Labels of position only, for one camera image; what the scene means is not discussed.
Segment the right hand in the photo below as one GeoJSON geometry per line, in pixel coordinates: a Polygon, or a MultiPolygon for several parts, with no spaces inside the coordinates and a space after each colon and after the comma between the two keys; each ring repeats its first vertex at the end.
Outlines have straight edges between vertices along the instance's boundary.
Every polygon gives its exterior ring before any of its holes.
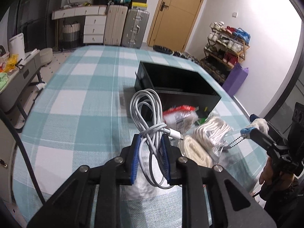
{"type": "Polygon", "coordinates": [[[284,172],[276,174],[272,167],[272,159],[268,157],[266,165],[260,175],[259,184],[263,186],[266,185],[266,187],[270,186],[271,189],[268,192],[266,192],[266,190],[260,190],[259,196],[264,201],[267,201],[274,192],[288,189],[293,183],[294,178],[294,174],[284,172]]]}

